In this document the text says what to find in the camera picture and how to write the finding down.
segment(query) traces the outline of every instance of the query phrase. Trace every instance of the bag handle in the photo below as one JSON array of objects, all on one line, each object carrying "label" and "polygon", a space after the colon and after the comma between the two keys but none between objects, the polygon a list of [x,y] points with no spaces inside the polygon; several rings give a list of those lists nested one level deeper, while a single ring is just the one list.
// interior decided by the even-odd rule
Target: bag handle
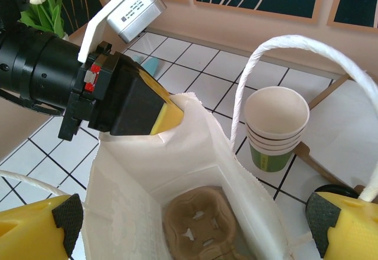
[{"label": "bag handle", "polygon": [[[320,54],[336,63],[338,63],[349,76],[356,81],[360,87],[365,91],[370,102],[372,103],[376,114],[378,115],[378,87],[373,79],[364,71],[362,71],[358,65],[343,53],[338,50],[321,43],[317,40],[312,40],[301,35],[283,35],[279,37],[273,37],[268,41],[261,44],[255,52],[249,57],[246,67],[243,70],[240,78],[239,85],[236,90],[234,113],[232,118],[231,128],[231,147],[234,150],[235,139],[237,134],[237,127],[239,124],[240,108],[242,104],[242,97],[244,87],[248,76],[251,74],[256,63],[260,60],[261,56],[271,49],[276,48],[298,48],[303,50],[312,51]],[[378,194],[378,163],[373,171],[372,177],[368,185],[365,187],[360,195],[360,199],[371,202]]]}]

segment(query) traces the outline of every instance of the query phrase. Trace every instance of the green paper cup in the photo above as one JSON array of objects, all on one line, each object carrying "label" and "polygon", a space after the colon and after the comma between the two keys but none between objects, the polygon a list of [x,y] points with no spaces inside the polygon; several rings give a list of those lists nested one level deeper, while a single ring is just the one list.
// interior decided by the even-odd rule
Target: green paper cup
[{"label": "green paper cup", "polygon": [[266,155],[256,150],[251,144],[250,153],[255,166],[263,171],[275,173],[282,170],[288,163],[292,152],[287,152],[283,155]]}]

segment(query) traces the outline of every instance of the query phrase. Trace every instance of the white paper bag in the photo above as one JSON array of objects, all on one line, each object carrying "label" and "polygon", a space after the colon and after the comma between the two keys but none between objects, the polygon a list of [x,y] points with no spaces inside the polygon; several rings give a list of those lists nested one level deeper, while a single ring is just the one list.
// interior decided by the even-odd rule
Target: white paper bag
[{"label": "white paper bag", "polygon": [[194,96],[173,96],[181,125],[155,136],[101,135],[87,189],[83,238],[97,259],[171,259],[164,207],[199,186],[221,186],[258,259],[284,259],[279,210],[231,151],[219,123]]}]

